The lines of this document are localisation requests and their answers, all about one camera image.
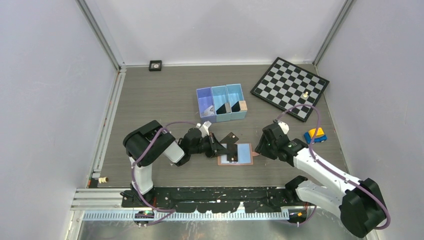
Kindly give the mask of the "purple plastic bin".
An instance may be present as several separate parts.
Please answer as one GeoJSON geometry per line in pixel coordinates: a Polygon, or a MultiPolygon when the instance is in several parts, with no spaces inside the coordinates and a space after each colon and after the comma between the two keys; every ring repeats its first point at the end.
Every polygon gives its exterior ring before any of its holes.
{"type": "Polygon", "coordinates": [[[198,88],[196,89],[196,98],[198,103],[198,112],[200,116],[200,121],[202,123],[206,121],[210,121],[211,123],[216,122],[216,112],[213,116],[206,116],[202,117],[202,112],[209,106],[214,106],[214,100],[212,95],[212,88],[211,87],[204,87],[204,88],[198,88]]]}

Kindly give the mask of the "black white chessboard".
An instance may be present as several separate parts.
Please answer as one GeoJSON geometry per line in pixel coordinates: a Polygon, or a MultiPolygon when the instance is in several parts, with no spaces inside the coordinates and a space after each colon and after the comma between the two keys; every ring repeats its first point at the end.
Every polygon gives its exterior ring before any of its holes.
{"type": "Polygon", "coordinates": [[[310,106],[317,105],[329,83],[327,79],[277,57],[250,93],[281,111],[300,105],[288,114],[306,122],[313,112],[310,106]],[[305,92],[308,92],[307,98],[303,97],[305,92]]]}

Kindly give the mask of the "small black square device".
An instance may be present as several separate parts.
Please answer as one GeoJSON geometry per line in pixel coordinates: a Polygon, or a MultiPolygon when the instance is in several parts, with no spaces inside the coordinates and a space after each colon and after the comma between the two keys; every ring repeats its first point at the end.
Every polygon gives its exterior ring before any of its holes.
{"type": "Polygon", "coordinates": [[[150,72],[160,72],[162,70],[163,62],[161,60],[151,60],[149,62],[148,70],[150,72]]]}

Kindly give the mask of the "aluminium rail frame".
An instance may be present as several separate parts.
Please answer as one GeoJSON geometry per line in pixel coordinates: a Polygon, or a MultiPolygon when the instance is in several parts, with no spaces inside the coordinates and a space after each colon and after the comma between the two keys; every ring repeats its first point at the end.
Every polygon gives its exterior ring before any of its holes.
{"type": "Polygon", "coordinates": [[[122,207],[120,193],[127,188],[92,188],[76,191],[71,207],[82,210],[89,221],[134,221],[139,225],[188,221],[278,221],[300,227],[312,217],[313,211],[301,213],[298,206],[283,207],[279,212],[247,213],[243,206],[230,213],[175,213],[160,212],[151,207],[122,207]]]}

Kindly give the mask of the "black credit card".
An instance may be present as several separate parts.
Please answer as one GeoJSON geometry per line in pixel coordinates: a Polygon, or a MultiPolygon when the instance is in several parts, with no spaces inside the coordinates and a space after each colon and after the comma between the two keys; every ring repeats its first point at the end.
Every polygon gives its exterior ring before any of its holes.
{"type": "Polygon", "coordinates": [[[219,143],[220,144],[236,144],[239,138],[233,133],[230,132],[227,136],[225,136],[219,143]]]}

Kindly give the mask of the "blue yellow toy car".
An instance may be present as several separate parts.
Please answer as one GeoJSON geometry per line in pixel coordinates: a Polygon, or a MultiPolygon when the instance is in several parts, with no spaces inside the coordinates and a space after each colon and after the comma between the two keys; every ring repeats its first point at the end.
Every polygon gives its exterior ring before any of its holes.
{"type": "Polygon", "coordinates": [[[303,137],[307,144],[322,143],[328,139],[321,127],[310,129],[303,134],[303,137]]]}

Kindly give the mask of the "right light blue bin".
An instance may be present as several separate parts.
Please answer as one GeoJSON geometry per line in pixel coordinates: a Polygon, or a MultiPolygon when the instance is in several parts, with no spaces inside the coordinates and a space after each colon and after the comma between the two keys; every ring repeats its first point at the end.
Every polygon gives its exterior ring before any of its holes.
{"type": "Polygon", "coordinates": [[[241,84],[227,84],[226,88],[229,98],[229,104],[231,107],[230,119],[232,121],[244,119],[246,117],[247,111],[240,111],[239,105],[239,101],[245,101],[241,84]]]}

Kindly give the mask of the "brown leather card holder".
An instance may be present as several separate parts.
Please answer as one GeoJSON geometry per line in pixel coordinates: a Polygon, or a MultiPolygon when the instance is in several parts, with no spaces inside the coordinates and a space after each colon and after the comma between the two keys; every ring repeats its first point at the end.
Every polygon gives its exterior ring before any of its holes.
{"type": "Polygon", "coordinates": [[[258,154],[253,152],[250,143],[234,143],[230,144],[230,150],[235,150],[236,154],[221,155],[217,157],[219,166],[251,166],[254,164],[254,157],[258,154]]]}

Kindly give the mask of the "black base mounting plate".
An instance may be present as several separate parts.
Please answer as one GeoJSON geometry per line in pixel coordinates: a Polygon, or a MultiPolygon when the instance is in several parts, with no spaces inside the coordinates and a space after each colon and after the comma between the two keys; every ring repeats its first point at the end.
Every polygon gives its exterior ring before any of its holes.
{"type": "Polygon", "coordinates": [[[123,208],[154,207],[162,213],[277,213],[281,208],[299,207],[302,214],[316,210],[284,187],[155,187],[141,198],[135,189],[120,192],[123,208]]]}

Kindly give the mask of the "black card bin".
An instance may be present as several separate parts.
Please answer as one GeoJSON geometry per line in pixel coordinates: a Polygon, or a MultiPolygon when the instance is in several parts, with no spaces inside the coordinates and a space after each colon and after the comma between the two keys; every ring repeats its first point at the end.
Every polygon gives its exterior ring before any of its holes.
{"type": "Polygon", "coordinates": [[[227,144],[227,161],[230,163],[238,162],[238,145],[237,144],[227,144]]]}
{"type": "Polygon", "coordinates": [[[221,105],[217,110],[216,110],[216,114],[217,115],[223,115],[223,114],[229,114],[231,112],[231,107],[230,107],[230,103],[226,102],[223,105],[221,105]]]}

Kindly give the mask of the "silver card purple bin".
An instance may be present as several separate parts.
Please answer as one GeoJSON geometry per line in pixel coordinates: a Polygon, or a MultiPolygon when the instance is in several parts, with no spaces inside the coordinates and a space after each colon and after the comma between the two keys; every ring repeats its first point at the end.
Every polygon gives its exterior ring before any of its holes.
{"type": "Polygon", "coordinates": [[[208,106],[202,113],[202,117],[209,117],[215,115],[215,107],[213,105],[208,106]]]}

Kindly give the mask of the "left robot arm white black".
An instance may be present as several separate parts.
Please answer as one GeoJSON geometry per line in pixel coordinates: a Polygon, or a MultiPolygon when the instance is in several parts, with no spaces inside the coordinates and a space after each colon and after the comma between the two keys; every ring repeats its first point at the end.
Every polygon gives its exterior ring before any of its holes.
{"type": "Polygon", "coordinates": [[[164,155],[171,163],[182,166],[192,155],[205,154],[214,158],[227,154],[227,149],[209,131],[211,122],[197,123],[187,133],[176,139],[166,126],[152,120],[129,133],[123,140],[125,152],[131,163],[131,189],[134,200],[141,207],[153,202],[153,162],[164,155]]]}

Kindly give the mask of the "light blue bin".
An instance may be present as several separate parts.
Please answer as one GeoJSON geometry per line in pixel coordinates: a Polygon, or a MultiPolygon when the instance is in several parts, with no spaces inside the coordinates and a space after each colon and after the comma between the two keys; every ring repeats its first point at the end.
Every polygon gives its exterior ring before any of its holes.
{"type": "Polygon", "coordinates": [[[211,88],[216,115],[216,122],[227,122],[231,120],[231,112],[227,114],[217,115],[216,110],[224,103],[230,103],[227,87],[225,85],[213,86],[211,88]]]}
{"type": "Polygon", "coordinates": [[[241,84],[227,84],[226,88],[229,98],[229,104],[231,107],[230,119],[232,121],[244,119],[246,117],[247,111],[240,111],[239,105],[239,101],[245,101],[241,84]]]}

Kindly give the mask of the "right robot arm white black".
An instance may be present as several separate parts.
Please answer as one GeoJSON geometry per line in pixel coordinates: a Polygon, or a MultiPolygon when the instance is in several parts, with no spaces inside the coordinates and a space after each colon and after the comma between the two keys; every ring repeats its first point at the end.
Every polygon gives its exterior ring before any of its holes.
{"type": "Polygon", "coordinates": [[[284,186],[288,203],[316,205],[338,217],[344,227],[358,238],[389,226],[391,217],[380,187],[374,180],[361,180],[340,170],[302,140],[290,140],[288,131],[286,123],[275,120],[262,129],[255,148],[256,153],[288,163],[320,182],[317,185],[304,176],[295,177],[284,186]]]}

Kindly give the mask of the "tan card right bin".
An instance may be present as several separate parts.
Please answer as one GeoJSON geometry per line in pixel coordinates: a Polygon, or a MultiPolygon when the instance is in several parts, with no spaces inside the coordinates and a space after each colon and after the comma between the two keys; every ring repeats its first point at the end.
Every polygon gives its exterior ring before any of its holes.
{"type": "Polygon", "coordinates": [[[246,112],[248,110],[247,103],[245,100],[240,100],[238,103],[241,112],[246,112]]]}

